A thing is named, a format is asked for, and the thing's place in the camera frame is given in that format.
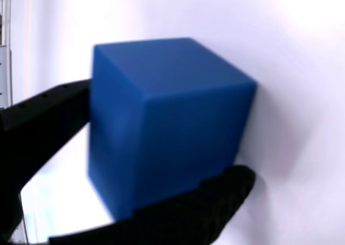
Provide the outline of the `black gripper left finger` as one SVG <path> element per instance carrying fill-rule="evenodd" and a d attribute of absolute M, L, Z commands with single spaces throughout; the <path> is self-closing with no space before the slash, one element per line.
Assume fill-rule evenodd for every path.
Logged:
<path fill-rule="evenodd" d="M 23 187 L 89 122 L 90 83 L 58 85 L 1 110 L 1 242 L 23 218 Z"/>

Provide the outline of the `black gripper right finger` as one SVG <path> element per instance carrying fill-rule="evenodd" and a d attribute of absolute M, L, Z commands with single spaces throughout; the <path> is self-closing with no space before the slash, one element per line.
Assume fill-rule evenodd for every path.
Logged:
<path fill-rule="evenodd" d="M 256 180 L 247 166 L 227 167 L 189 192 L 143 207 L 115 224 L 52 237 L 50 244 L 211 244 L 248 197 Z"/>

